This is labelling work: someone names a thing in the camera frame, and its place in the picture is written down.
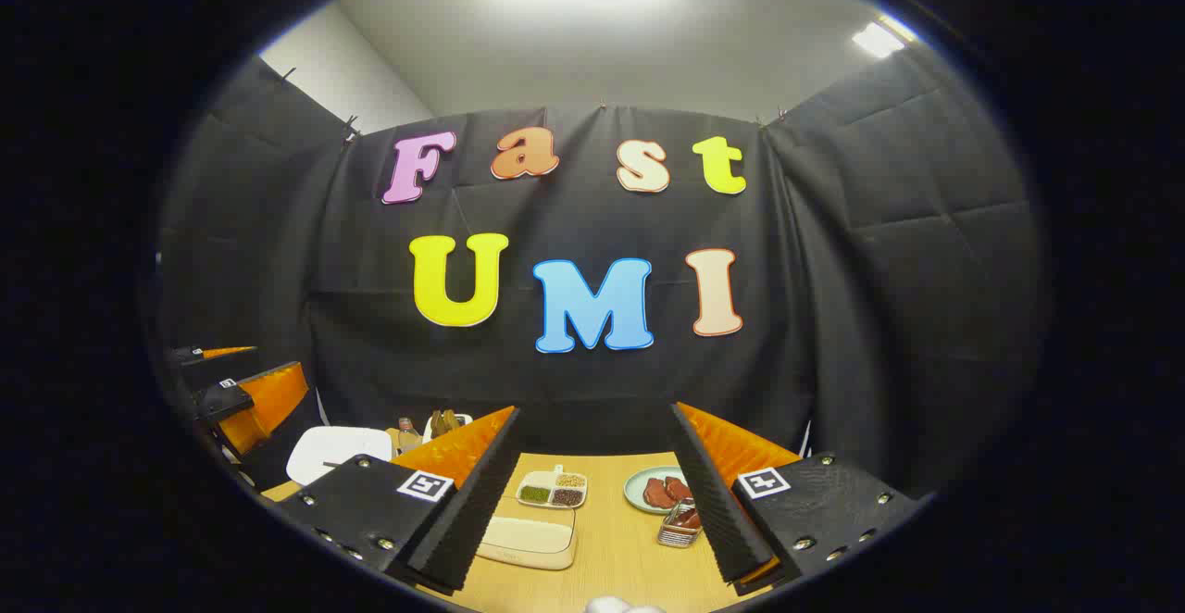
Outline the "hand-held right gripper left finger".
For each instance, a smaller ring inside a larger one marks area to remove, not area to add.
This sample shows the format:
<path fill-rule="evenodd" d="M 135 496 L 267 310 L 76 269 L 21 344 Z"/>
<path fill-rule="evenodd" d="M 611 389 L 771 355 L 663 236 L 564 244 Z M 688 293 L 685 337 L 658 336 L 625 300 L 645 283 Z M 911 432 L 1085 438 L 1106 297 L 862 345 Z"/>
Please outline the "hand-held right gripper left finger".
<path fill-rule="evenodd" d="M 453 594 L 515 470 L 520 415 L 504 407 L 393 460 L 348 456 L 278 512 L 356 563 Z"/>

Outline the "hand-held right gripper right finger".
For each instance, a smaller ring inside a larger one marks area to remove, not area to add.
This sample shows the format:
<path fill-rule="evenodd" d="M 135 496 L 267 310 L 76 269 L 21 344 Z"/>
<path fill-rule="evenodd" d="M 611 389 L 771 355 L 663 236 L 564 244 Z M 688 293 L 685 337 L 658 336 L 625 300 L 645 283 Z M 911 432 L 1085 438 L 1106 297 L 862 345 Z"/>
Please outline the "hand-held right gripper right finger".
<path fill-rule="evenodd" d="M 859 557 L 927 506 L 847 456 L 798 454 L 693 406 L 670 440 L 723 580 L 745 594 Z"/>

